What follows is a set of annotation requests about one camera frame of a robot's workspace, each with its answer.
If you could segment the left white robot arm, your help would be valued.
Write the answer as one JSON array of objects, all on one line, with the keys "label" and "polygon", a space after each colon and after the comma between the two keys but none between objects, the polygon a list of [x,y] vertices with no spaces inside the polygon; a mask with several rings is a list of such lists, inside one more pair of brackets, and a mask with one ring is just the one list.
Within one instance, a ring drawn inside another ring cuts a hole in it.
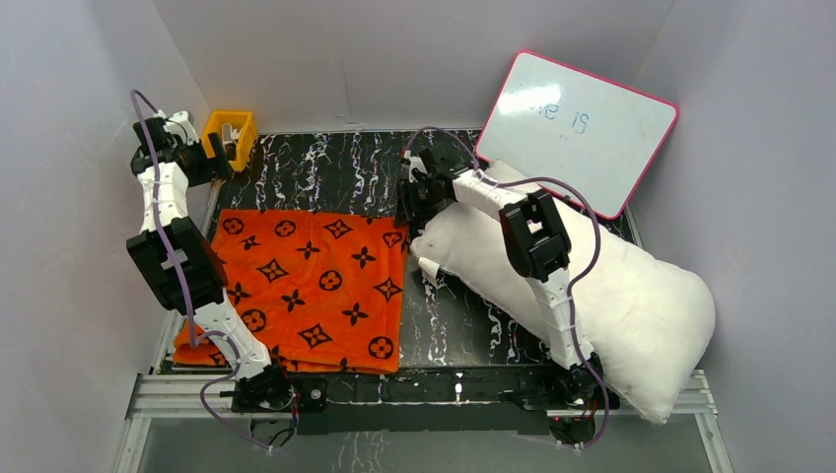
[{"label": "left white robot arm", "polygon": [[186,342],[218,350],[233,370],[235,406],[282,410],[295,394],[267,347],[245,326],[230,299],[219,255],[188,215],[190,187],[225,178],[233,169],[221,136],[209,134],[208,156],[186,110],[157,110],[134,123],[140,145],[130,167],[143,192],[143,222],[126,249],[161,306],[186,319]]}]

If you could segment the orange patterned pillowcase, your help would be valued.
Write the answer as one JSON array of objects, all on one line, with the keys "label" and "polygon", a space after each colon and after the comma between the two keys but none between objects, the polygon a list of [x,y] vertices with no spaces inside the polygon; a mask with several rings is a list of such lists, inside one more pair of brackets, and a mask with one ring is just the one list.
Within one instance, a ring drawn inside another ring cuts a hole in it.
[{"label": "orange patterned pillowcase", "polygon": [[284,370],[388,374],[408,243],[392,218],[225,209],[211,246],[244,326]]}]

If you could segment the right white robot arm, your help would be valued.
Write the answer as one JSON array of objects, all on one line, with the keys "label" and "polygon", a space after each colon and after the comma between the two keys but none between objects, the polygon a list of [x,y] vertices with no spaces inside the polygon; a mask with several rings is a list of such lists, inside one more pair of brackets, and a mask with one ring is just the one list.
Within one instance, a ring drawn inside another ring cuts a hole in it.
[{"label": "right white robot arm", "polygon": [[551,193],[499,182],[479,165],[443,156],[440,146],[418,155],[404,152],[401,162],[407,176],[398,182],[398,224],[426,221],[448,201],[469,205],[500,224],[507,259],[532,289],[550,355],[563,370],[555,381],[556,397],[569,408],[582,407],[603,381],[580,326],[572,295],[576,281],[569,274],[572,244]]}]

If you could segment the white pillow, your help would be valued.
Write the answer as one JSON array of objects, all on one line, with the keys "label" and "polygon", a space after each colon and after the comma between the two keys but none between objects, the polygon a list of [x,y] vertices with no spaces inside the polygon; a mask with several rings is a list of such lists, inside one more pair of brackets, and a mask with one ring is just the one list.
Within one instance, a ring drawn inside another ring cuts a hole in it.
[{"label": "white pillow", "polygon": [[[425,272],[457,276],[546,340],[534,293],[512,268],[493,218],[452,203],[426,224],[410,251]],[[706,283],[603,230],[599,259],[574,287],[573,300],[607,386],[645,420],[665,424],[714,332],[715,305]]]}]

